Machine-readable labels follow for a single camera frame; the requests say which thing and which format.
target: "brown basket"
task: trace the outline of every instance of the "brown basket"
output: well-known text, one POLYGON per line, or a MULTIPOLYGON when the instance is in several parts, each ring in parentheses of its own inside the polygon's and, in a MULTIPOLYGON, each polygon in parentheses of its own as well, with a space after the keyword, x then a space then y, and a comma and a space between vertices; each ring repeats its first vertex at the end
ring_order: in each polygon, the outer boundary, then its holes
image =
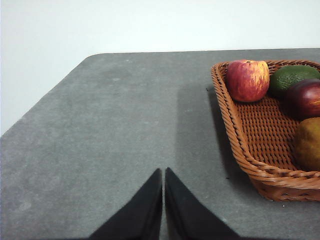
MULTIPOLYGON (((276 201, 320 201, 320 171, 295 164, 293 139, 299 121, 284 114, 281 102, 265 96, 254 103, 233 101, 225 85, 229 62, 211 68, 217 100, 233 156, 258 192, 276 201)), ((308 60, 266 60, 270 75, 286 65, 320 64, 308 60)))

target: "apple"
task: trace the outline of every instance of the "apple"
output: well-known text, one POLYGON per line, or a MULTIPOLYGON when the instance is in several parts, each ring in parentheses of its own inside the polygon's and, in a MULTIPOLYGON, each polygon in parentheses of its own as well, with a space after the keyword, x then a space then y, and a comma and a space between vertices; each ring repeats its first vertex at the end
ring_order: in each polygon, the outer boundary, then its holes
POLYGON ((286 91, 284 102, 294 118, 320 117, 320 79, 304 79, 291 86, 286 91))
POLYGON ((241 59, 228 65, 226 87, 233 100, 258 101, 266 95, 269 82, 269 68, 265 61, 241 59))

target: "table surface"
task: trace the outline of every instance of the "table surface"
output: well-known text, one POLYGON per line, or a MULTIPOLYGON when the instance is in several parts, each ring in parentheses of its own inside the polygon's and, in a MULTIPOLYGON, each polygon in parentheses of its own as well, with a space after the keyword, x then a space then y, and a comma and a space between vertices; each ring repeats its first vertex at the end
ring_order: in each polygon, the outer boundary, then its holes
POLYGON ((2 239, 87 237, 166 167, 240 236, 318 238, 319 202, 264 199, 232 156, 210 68, 236 59, 320 62, 320 48, 83 60, 1 138, 2 239))

